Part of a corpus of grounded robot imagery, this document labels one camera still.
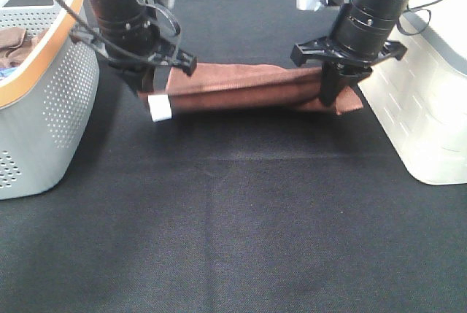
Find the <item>black cable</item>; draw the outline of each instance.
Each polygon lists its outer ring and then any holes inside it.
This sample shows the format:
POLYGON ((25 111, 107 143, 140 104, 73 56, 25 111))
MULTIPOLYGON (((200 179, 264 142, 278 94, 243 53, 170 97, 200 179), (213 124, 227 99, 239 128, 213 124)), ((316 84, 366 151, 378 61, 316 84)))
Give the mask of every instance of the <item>black cable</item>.
POLYGON ((124 50, 123 48, 119 47, 118 45, 116 45, 115 43, 109 41, 108 39, 106 39, 105 37, 103 37, 102 35, 100 35, 99 33, 95 32, 82 18, 80 18, 80 16, 74 12, 74 10, 72 8, 70 8, 66 2, 64 0, 55 0, 58 5, 60 5, 62 8, 64 8, 66 10, 66 12, 68 14, 70 14, 83 28, 86 29, 87 32, 89 32, 90 34, 92 34, 95 38, 99 39, 101 42, 103 42, 105 45, 111 47, 113 50, 119 52, 120 54, 128 57, 128 58, 131 58, 135 61, 139 61, 141 63, 145 63, 147 65, 151 65, 151 66, 154 66, 156 65, 156 63, 148 60, 147 58, 145 57, 142 57, 142 56, 139 56, 139 55, 136 55, 132 52, 129 52, 127 50, 124 50))
POLYGON ((431 3, 427 3, 427 4, 423 4, 423 5, 419 5, 418 7, 415 7, 415 8, 411 8, 409 6, 407 6, 407 9, 404 10, 404 12, 402 13, 402 15, 408 13, 408 12, 411 12, 411 13, 416 13, 416 12, 427 12, 428 13, 428 21, 427 23, 425 24, 425 27, 422 28, 420 31, 417 31, 413 34, 407 32, 404 27, 401 25, 401 19, 398 20, 398 22, 396 23, 397 25, 397 29, 399 30, 399 32, 401 32, 403 35, 405 36, 416 36, 418 34, 421 34, 424 30, 426 30, 429 25, 430 25, 430 22, 431 22, 431 16, 432 16, 432 13, 431 13, 431 10, 429 9, 426 9, 426 7, 430 7, 434 4, 438 4, 440 2, 442 2, 443 0, 436 0, 436 1, 432 1, 431 3))

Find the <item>blue cloth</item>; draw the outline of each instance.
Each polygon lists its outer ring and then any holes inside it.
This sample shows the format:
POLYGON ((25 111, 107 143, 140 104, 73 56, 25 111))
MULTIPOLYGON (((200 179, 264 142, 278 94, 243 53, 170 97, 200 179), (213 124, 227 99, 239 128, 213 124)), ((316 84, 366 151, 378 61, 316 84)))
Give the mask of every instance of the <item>blue cloth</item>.
POLYGON ((10 76, 16 69, 17 67, 10 67, 9 69, 0 69, 0 80, 10 76))

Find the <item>brown cloth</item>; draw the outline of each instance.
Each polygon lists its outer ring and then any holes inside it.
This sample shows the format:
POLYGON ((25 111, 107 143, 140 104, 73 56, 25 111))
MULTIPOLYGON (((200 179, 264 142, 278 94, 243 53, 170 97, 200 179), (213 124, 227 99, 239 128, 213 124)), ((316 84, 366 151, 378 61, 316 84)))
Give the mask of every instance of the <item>brown cloth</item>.
POLYGON ((174 114, 286 106, 341 115, 363 107, 349 87, 331 107, 322 105, 317 97, 320 76, 321 68, 287 70, 274 65, 200 63, 192 77, 172 69, 165 94, 174 114))
POLYGON ((45 35, 44 30, 39 35, 28 39, 26 30, 21 27, 4 28, 0 30, 0 68, 9 69, 23 63, 45 35))

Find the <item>white tag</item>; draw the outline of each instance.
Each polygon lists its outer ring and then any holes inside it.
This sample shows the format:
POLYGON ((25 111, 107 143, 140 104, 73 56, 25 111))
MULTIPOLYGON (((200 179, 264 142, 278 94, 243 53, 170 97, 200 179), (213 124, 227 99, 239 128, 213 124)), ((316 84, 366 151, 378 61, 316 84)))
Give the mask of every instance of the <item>white tag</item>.
POLYGON ((149 104, 151 117, 154 122, 170 120, 172 118, 172 109, 167 94, 148 96, 147 103, 149 104))

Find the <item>black fabric surface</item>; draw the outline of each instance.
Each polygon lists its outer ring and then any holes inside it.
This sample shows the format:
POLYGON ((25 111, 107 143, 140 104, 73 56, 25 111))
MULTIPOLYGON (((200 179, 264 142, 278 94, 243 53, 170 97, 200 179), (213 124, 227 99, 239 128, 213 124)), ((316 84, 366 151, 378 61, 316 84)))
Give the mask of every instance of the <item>black fabric surface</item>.
MULTIPOLYGON (((177 0, 200 61, 293 67, 335 12, 177 0)), ((413 179, 368 105, 158 123, 111 72, 63 181, 0 202, 0 312, 465 312, 467 187, 413 179)))

